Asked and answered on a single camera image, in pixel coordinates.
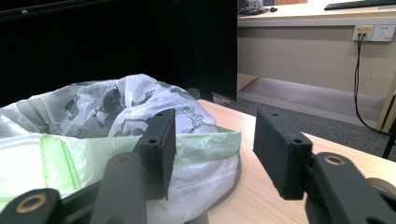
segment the white wall socket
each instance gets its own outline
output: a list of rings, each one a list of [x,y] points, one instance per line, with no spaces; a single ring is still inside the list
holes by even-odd
[[[370,41],[372,38],[374,26],[373,25],[357,25],[353,32],[352,40],[358,40],[359,34],[366,34],[363,41]]]
[[[390,42],[395,33],[396,25],[376,25],[371,41]]]

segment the black cable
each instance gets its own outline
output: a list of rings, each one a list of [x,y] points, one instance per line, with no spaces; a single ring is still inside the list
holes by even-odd
[[[359,92],[359,68],[361,66],[361,45],[363,43],[363,38],[366,36],[366,34],[358,34],[358,61],[356,62],[356,68],[355,68],[355,89],[353,91],[353,96],[355,100],[355,110],[356,110],[356,115],[358,116],[359,120],[361,123],[366,126],[370,131],[373,131],[375,133],[381,133],[385,135],[390,135],[390,133],[384,133],[381,132],[375,128],[370,127],[364,120],[361,118],[361,114],[359,113],[358,109],[358,92]]]

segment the wooden table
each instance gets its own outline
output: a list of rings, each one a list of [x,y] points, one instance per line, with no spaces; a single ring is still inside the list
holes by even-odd
[[[224,223],[308,223],[304,200],[284,201],[279,197],[271,179],[253,153],[256,119],[250,115],[215,105],[207,101],[200,104],[218,122],[219,126],[241,131],[242,176],[233,194],[208,212],[210,224]],[[365,177],[377,177],[396,186],[396,162],[344,147],[310,134],[314,153],[328,151],[352,160]]]

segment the plastic bag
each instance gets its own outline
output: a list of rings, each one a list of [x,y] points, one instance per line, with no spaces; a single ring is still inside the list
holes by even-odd
[[[241,133],[217,127],[186,91],[144,75],[72,85],[0,108],[0,210],[30,189],[64,197],[101,179],[107,160],[131,151],[149,118],[167,108],[177,111],[177,154],[169,201],[147,201],[148,223],[200,216],[234,184]]]

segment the keyboard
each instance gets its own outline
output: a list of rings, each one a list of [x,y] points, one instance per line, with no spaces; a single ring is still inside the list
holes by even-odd
[[[336,9],[347,9],[357,7],[382,7],[396,5],[396,0],[366,0],[357,2],[344,2],[344,3],[332,3],[327,5],[325,10],[336,10]]]

